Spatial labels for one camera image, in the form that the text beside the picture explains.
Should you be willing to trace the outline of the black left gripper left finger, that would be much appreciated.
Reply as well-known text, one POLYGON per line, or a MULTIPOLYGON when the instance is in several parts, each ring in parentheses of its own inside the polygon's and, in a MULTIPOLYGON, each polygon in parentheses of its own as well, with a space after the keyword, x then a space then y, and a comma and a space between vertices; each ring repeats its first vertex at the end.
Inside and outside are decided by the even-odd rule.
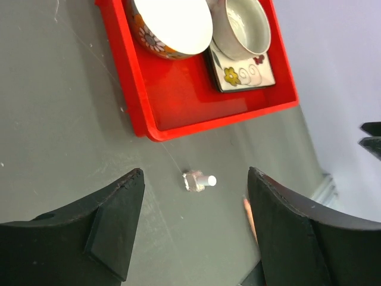
POLYGON ((144 174, 137 168, 30 221, 2 223, 1 284, 121 285, 144 192, 144 174))

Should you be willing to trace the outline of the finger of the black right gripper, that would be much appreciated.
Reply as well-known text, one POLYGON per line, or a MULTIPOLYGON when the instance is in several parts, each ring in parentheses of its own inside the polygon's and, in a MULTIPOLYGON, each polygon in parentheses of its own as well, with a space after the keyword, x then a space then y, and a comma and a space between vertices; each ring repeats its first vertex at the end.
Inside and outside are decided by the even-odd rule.
POLYGON ((381 160, 381 137, 365 137, 359 141, 359 144, 378 160, 381 160))
POLYGON ((369 135, 381 135, 381 122, 365 122, 360 129, 369 135))

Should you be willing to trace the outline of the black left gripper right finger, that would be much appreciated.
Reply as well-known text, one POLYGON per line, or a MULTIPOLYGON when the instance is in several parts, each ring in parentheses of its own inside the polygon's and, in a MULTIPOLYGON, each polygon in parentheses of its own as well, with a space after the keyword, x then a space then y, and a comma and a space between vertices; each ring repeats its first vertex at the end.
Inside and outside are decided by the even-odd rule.
POLYGON ((257 168, 247 181, 266 285, 380 285, 380 223, 326 207, 257 168))

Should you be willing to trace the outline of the glitter nail polish bottle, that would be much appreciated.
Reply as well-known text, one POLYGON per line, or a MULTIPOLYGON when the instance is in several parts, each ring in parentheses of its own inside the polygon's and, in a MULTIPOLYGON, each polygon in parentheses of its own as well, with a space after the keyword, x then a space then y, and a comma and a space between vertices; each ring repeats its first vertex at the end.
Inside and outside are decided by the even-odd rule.
POLYGON ((183 175, 185 188, 190 192, 201 192, 207 186, 215 186, 217 178, 213 175, 204 175, 201 171, 189 171, 183 175))

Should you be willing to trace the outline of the person's left hand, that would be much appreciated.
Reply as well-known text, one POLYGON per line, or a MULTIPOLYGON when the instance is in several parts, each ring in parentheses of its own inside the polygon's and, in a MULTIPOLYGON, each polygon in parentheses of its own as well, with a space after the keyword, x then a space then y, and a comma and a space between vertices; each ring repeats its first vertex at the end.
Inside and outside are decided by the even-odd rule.
POLYGON ((256 230, 255 230, 255 225, 254 225, 254 219, 253 219, 253 216, 252 216, 251 204, 250 204, 249 200, 246 197, 243 198, 243 206, 244 206, 244 209, 246 211, 246 215, 247 215, 247 218, 248 218, 248 223, 250 225, 250 228, 251 228, 251 231, 252 231, 253 236, 255 238, 255 241, 258 242, 258 240, 257 240, 257 233, 256 233, 256 230))

